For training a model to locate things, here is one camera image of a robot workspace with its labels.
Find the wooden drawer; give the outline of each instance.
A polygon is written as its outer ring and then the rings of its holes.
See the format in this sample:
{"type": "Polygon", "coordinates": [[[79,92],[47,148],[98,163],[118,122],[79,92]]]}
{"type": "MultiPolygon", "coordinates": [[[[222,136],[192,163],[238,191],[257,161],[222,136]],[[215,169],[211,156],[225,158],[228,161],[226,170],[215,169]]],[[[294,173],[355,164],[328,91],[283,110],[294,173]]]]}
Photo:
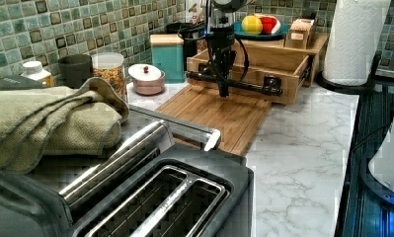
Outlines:
{"type": "MultiPolygon", "coordinates": [[[[297,91],[304,80],[309,77],[311,60],[309,55],[293,54],[285,50],[271,50],[256,45],[245,45],[249,55],[249,71],[242,82],[263,86],[265,76],[275,76],[281,79],[281,96],[266,96],[257,92],[231,88],[229,92],[243,96],[264,99],[280,104],[294,104],[297,91]]],[[[244,53],[238,43],[233,45],[237,56],[232,70],[232,80],[239,81],[243,73],[244,53]]],[[[200,64],[208,61],[207,50],[189,57],[187,60],[188,70],[198,72],[200,64]]],[[[217,85],[211,82],[198,81],[189,78],[189,83],[203,87],[216,89],[217,85]]]]}

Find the fruit bowl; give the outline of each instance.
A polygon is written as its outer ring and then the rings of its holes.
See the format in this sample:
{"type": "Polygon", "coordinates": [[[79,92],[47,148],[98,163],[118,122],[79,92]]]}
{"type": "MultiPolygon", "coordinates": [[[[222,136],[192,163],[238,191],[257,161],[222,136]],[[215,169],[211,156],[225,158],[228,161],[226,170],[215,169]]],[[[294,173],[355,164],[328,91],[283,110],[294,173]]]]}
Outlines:
{"type": "Polygon", "coordinates": [[[245,39],[245,40],[282,40],[288,29],[289,29],[288,25],[282,25],[280,26],[279,31],[275,34],[272,35],[260,34],[257,36],[253,36],[243,32],[241,22],[234,23],[234,34],[240,39],[245,39]]]}

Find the wooden box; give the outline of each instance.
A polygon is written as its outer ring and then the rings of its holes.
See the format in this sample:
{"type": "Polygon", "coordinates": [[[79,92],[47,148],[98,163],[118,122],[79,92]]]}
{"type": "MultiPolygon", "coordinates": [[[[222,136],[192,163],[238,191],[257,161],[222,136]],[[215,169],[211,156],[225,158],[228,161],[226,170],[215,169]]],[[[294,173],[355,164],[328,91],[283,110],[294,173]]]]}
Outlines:
{"type": "MultiPolygon", "coordinates": [[[[297,91],[306,79],[306,70],[309,69],[311,62],[309,55],[293,54],[285,50],[273,50],[266,47],[258,47],[255,44],[246,44],[246,50],[249,55],[249,71],[242,82],[263,86],[265,76],[275,76],[281,79],[281,96],[267,96],[258,92],[242,90],[238,88],[229,88],[232,94],[264,99],[280,104],[294,104],[297,91]]],[[[237,42],[233,45],[237,51],[237,56],[232,70],[232,80],[239,81],[243,73],[244,53],[240,44],[237,42]]],[[[198,72],[200,64],[208,61],[207,50],[189,57],[187,61],[188,70],[198,72]]],[[[203,87],[216,89],[217,85],[211,82],[198,81],[189,78],[189,83],[203,87]]]]}
{"type": "Polygon", "coordinates": [[[314,39],[314,34],[316,32],[317,21],[314,20],[303,20],[311,21],[312,26],[309,31],[292,30],[289,29],[285,36],[285,47],[294,48],[307,48],[314,39]]]}

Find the towel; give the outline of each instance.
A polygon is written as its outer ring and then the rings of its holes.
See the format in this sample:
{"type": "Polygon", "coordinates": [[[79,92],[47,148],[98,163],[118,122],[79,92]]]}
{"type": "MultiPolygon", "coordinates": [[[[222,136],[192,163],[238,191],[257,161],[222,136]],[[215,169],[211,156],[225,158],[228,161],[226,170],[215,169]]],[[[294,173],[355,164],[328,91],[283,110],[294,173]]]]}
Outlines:
{"type": "Polygon", "coordinates": [[[128,105],[90,78],[80,89],[0,91],[0,170],[27,174],[42,155],[100,155],[120,140],[128,105]]]}

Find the paper towel holder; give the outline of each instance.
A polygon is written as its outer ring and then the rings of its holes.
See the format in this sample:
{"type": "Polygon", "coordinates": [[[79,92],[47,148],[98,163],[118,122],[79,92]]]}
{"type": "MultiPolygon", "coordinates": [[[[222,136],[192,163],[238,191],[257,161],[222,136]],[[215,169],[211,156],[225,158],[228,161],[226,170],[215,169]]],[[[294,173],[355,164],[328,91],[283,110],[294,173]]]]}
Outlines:
{"type": "Polygon", "coordinates": [[[348,86],[348,85],[341,85],[338,83],[331,82],[324,77],[323,71],[320,71],[318,73],[316,82],[321,87],[329,91],[333,91],[341,94],[347,94],[347,95],[371,94],[374,91],[374,86],[375,86],[374,76],[375,76],[375,72],[377,71],[380,60],[381,60],[381,55],[375,54],[372,59],[371,71],[368,75],[366,82],[362,85],[348,86]]]}

